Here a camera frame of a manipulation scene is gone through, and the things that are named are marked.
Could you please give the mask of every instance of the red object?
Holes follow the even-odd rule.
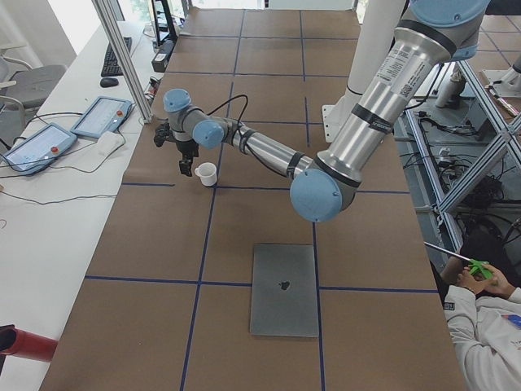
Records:
[[[58,341],[14,327],[0,329],[0,354],[50,362]]]

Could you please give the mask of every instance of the green object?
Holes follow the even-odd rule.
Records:
[[[493,274],[489,269],[485,269],[483,265],[488,265],[486,261],[476,261],[475,259],[469,260],[469,267],[471,268],[471,275],[481,273],[485,279],[491,279]]]

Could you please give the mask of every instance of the apple logo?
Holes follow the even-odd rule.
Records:
[[[278,285],[280,286],[280,288],[283,291],[286,291],[290,287],[290,282],[289,281],[282,281],[282,282],[278,283]]]

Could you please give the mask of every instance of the computer mouse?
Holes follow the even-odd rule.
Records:
[[[118,84],[120,84],[120,81],[117,80],[115,77],[104,77],[99,81],[99,85],[102,88],[114,87]]]

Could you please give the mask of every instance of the white sleeve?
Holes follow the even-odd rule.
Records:
[[[512,293],[508,298],[508,301],[521,304],[521,288],[516,288],[514,293]]]
[[[477,309],[472,292],[451,286],[445,298],[444,312],[467,387],[475,391],[517,389],[516,375],[503,357],[476,340]]]

